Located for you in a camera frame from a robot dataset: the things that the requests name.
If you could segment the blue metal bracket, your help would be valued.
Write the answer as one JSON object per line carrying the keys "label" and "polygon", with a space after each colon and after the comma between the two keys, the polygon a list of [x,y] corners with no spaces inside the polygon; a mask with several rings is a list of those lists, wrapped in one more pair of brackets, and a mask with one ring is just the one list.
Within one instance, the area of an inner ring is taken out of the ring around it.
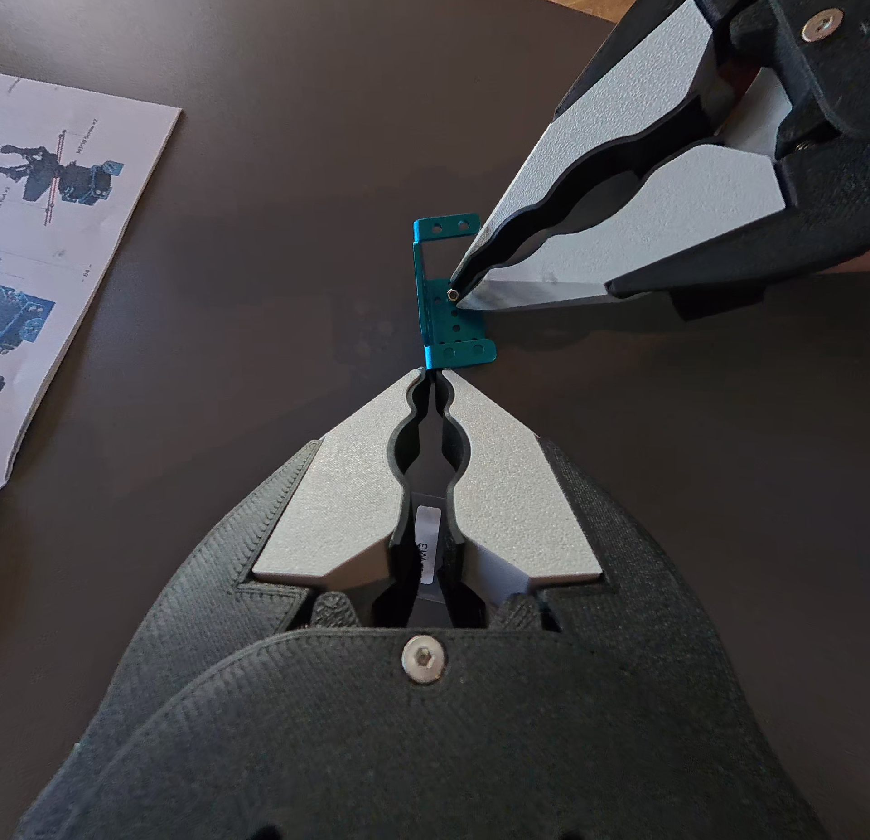
{"label": "blue metal bracket", "polygon": [[448,295],[449,279],[427,279],[425,275],[423,243],[472,236],[479,228],[476,214],[444,215],[414,222],[412,249],[419,323],[428,369],[470,367],[491,363],[497,356],[495,343],[486,337],[481,312],[458,308]]}

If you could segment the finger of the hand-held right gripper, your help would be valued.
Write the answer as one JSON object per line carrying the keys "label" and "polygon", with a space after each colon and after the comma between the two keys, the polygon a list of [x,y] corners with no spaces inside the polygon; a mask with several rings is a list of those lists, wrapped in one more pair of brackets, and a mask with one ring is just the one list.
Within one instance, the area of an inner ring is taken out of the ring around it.
{"label": "finger of the hand-held right gripper", "polygon": [[712,135],[713,29],[686,0],[546,128],[451,278],[467,297],[531,236],[622,171],[643,180]]}
{"label": "finger of the hand-held right gripper", "polygon": [[460,302],[505,311],[605,302],[605,284],[786,208],[774,169],[776,133],[792,105],[774,71],[760,71],[724,127],[656,168],[613,215],[550,236],[528,258],[494,269]]}

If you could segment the small clear bag of hardware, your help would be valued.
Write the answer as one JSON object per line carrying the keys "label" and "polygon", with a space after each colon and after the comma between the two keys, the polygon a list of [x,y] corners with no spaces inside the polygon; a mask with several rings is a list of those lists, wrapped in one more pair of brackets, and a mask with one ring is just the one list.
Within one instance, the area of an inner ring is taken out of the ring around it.
{"label": "small clear bag of hardware", "polygon": [[407,626],[451,628],[451,619],[438,577],[445,547],[445,499],[413,493],[411,513],[414,516],[415,542],[422,571]]}

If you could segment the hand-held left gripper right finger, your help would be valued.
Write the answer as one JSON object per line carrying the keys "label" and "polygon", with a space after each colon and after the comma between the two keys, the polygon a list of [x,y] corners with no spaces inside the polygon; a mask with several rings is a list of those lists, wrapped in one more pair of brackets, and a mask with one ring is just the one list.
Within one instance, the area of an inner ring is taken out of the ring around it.
{"label": "hand-held left gripper right finger", "polygon": [[448,512],[464,545],[462,582],[497,607],[598,580],[602,567],[535,433],[454,371],[439,382],[445,430],[459,436]]}

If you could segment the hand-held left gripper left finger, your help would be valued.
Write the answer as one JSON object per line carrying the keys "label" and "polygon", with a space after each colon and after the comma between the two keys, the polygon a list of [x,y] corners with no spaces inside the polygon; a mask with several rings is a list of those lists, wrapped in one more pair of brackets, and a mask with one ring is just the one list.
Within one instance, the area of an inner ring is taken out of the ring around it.
{"label": "hand-held left gripper left finger", "polygon": [[414,369],[321,440],[253,565],[254,578],[349,593],[409,613],[421,563],[406,472],[420,452],[430,379]]}

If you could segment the illustrated instruction booklet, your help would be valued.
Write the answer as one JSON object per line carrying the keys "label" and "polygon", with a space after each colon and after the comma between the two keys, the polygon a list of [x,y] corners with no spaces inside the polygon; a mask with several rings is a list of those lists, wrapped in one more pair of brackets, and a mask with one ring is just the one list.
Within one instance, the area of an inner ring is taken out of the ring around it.
{"label": "illustrated instruction booklet", "polygon": [[3,485],[179,115],[1,76]]}

